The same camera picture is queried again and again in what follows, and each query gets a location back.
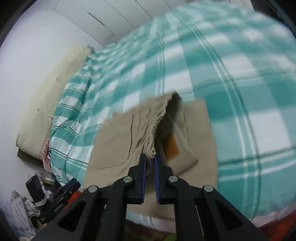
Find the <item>orange red fleece garment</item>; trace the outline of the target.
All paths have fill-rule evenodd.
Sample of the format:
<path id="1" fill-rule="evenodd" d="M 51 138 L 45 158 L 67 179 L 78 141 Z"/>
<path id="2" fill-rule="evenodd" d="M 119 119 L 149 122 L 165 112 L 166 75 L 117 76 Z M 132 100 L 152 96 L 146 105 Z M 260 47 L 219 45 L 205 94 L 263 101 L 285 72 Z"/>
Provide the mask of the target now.
<path id="1" fill-rule="evenodd" d="M 157 220 L 140 216 L 140 221 L 147 221 L 150 227 L 139 225 L 126 220 L 125 233 L 119 234 L 116 240 L 176 240 L 176 232 L 156 230 L 160 227 Z M 280 211 L 275 211 L 268 216 L 258 216 L 253 223 L 269 240 L 295 240 L 295 203 Z"/>

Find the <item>pink patterned cloth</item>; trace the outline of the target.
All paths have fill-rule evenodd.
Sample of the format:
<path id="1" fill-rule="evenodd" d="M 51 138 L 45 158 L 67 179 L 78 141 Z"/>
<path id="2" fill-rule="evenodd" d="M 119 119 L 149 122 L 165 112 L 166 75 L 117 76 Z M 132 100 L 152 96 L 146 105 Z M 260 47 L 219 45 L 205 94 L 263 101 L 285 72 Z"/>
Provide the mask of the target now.
<path id="1" fill-rule="evenodd" d="M 51 151 L 50 151 L 50 139 L 47 138 L 44 142 L 43 142 L 43 147 L 42 147 L 42 151 L 41 151 L 41 157 L 42 157 L 42 161 L 43 161 L 43 167 L 44 169 L 49 172 L 49 173 L 53 173 L 52 169 L 51 169 Z"/>

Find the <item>teal white plaid bedspread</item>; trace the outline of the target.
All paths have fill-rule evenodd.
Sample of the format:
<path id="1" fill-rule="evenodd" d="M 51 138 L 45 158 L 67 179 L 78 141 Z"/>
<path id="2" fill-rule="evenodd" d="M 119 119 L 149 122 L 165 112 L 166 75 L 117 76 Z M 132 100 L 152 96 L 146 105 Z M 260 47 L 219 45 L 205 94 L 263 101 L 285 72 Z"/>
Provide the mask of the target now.
<path id="1" fill-rule="evenodd" d="M 295 211 L 295 37 L 281 22 L 233 4 L 184 4 L 70 77 L 50 140 L 60 184 L 83 181 L 105 119 L 177 91 L 206 101 L 219 192 L 257 226 Z"/>

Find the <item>cream padded headboard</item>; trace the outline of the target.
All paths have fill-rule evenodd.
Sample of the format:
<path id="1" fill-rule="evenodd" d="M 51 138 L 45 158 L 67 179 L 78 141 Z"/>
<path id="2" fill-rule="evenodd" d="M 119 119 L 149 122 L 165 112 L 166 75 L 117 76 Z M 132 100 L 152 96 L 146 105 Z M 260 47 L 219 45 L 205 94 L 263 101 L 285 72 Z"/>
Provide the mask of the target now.
<path id="1" fill-rule="evenodd" d="M 90 53 L 91 50 L 85 46 L 72 48 L 35 91 L 16 138 L 17 156 L 20 159 L 43 168 L 43 143 L 51 133 L 54 112 L 62 91 Z"/>

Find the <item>white wardrobe doors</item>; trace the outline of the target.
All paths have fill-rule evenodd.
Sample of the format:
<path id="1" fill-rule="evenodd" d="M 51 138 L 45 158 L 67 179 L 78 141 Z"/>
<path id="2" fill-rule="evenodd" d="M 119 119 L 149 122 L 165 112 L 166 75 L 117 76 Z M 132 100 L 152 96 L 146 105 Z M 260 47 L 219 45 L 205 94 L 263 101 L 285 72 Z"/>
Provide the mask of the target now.
<path id="1" fill-rule="evenodd" d="M 59 1 L 55 11 L 106 46 L 188 1 Z"/>

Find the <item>beige khaki pants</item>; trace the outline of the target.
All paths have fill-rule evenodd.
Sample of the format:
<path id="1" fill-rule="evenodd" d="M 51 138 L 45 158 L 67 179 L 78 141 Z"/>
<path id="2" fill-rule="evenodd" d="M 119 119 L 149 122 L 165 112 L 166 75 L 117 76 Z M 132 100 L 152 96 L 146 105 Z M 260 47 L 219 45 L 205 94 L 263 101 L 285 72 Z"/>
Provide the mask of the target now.
<path id="1" fill-rule="evenodd" d="M 217 150 L 206 102 L 197 99 L 184 103 L 172 92 L 106 119 L 96 134 L 83 187 L 113 184 L 139 163 L 141 154 L 147 156 L 144 204 L 128 209 L 172 220 L 173 206 L 157 203 L 154 158 L 160 155 L 174 175 L 192 186 L 217 186 Z"/>

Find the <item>grey knitted cloth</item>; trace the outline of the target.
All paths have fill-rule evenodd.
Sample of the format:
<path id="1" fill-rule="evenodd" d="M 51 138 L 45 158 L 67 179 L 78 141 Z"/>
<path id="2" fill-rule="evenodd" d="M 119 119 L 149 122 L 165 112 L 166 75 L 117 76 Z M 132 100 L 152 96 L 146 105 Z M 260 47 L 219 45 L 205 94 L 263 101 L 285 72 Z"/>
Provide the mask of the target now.
<path id="1" fill-rule="evenodd" d="M 19 237 L 32 238 L 38 229 L 32 223 L 32 218 L 38 218 L 40 210 L 26 197 L 22 197 L 16 190 L 11 192 L 11 198 L 5 207 L 9 225 Z"/>

